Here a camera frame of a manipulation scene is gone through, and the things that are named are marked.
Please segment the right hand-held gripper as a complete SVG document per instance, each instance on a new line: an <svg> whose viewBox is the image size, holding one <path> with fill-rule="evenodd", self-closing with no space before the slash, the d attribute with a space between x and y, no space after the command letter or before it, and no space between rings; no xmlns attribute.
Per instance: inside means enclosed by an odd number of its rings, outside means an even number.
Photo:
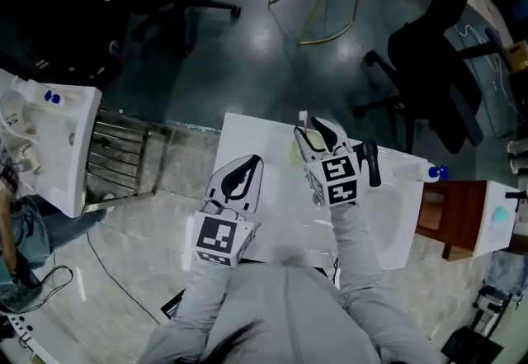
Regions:
<svg viewBox="0 0 528 364"><path fill-rule="evenodd" d="M358 194L359 164L347 133L340 125L323 118L312 117L311 122L328 151L315 148L298 126L294 128L294 136L318 203L334 207L354 202Z"/></svg>

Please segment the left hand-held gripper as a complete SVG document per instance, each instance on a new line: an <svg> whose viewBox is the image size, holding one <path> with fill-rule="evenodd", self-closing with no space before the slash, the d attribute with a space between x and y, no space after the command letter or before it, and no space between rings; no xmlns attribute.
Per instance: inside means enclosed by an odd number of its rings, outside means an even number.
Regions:
<svg viewBox="0 0 528 364"><path fill-rule="evenodd" d="M236 267L256 236L264 162L243 156L215 171L194 214L191 249L204 262Z"/></svg>

